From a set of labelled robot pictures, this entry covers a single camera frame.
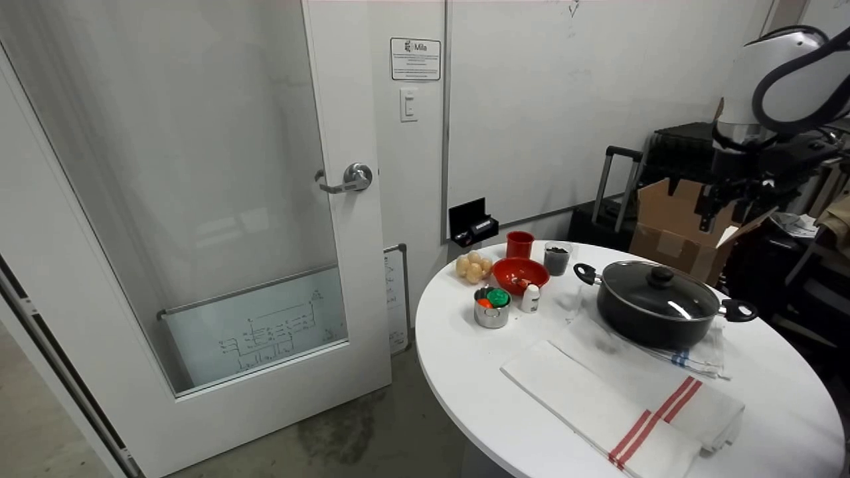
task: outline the white napkin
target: white napkin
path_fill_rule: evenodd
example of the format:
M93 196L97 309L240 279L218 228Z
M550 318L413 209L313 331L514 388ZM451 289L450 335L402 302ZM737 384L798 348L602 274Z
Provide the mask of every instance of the white napkin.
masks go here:
M730 374L725 374L724 323L725 318L716 318L710 331L691 351L663 351L663 348L644 348L644 351L680 370L688 370L693 374L701 374L710 380L730 380Z
M685 476L701 449L700 440L612 391L554 342L531 344L502 372L631 476Z
M612 330L586 322L574 322L568 335L556 338L554 344L635 404L663 410L673 399L671 425L696 437L706 453L737 437L745 414L741 402L679 366L656 362L644 348L612 338Z

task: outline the small container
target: small container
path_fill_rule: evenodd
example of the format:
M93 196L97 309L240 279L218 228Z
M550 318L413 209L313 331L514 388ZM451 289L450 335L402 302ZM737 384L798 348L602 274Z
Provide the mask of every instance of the small container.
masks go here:
M523 291L523 302L522 302L522 310L536 310L540 309L540 286L536 285L530 285L526 291Z
M566 271L568 252L562 248L548 248L544 252L544 269L550 277L562 277Z
M526 232L509 233L509 258L531 258L535 237Z
M509 323L510 295L501 286L485 286L477 291L477 322L485 330L502 330Z
M477 322L485 326L485 330L502 330L509 323L509 310L510 309L482 309L477 302Z

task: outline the white wall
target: white wall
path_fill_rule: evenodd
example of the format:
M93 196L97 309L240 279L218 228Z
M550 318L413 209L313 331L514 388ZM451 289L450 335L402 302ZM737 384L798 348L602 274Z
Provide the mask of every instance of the white wall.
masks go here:
M850 26L847 0L810 0L803 23L823 30L829 38Z
M451 0L450 204L502 221L590 202L607 147L710 123L773 0ZM612 193L628 176L612 176Z

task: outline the dish towel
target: dish towel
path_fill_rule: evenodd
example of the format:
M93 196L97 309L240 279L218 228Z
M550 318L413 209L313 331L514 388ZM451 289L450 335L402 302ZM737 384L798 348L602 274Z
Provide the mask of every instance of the dish towel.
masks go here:
M612 391L554 342L531 344L502 363L502 372L631 476L685 476L701 449L700 440L671 428L664 414Z
M664 423L696 437L704 453L716 453L737 437L745 416L741 402L679 366L663 363L644 348L624 340L612 344L612 338L604 338L607 331L598 335L602 340L592 340L587 326L582 330L586 335L574 331L578 323L556 338L554 344L635 404L664 410L673 402Z

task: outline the cardboard box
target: cardboard box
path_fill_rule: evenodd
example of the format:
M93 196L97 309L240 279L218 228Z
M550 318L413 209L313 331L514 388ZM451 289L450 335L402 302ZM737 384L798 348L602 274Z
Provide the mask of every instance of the cardboard box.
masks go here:
M667 192L667 177L639 192L639 228L631 249L710 285L718 285L737 240L772 214L734 224L737 202L730 202L716 214L712 228L701 232L693 213L701 184L680 181L673 193Z

